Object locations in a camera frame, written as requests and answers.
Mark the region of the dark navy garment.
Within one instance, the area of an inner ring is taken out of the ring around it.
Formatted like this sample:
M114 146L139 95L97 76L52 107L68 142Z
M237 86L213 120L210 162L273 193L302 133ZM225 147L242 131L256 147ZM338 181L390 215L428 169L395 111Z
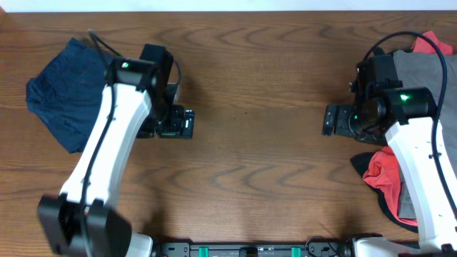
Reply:
M44 70L26 84L28 110L36 114L69 152L82 152L89 140L106 85L97 51L71 39Z

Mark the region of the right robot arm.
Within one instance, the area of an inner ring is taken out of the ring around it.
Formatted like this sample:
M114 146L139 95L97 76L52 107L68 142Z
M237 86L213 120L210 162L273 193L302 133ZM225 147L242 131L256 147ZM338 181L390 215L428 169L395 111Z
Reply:
M325 136L390 146L396 157L418 222L418 247L383 236L352 238L342 256L455 256L456 177L434 121L437 105L426 87L407 89L394 58L384 54L357 65L350 90L352 104L329 104Z

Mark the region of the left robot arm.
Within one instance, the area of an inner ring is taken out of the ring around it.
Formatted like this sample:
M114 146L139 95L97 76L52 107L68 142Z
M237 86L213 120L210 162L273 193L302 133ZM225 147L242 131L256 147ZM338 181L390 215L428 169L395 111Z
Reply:
M191 138L195 113L176 104L175 64L163 46L138 59L117 56L106 68L101 108L76 168L58 196L42 196L37 213L51 250L62 256L151 256L152 237L119 213L121 181L138 138Z

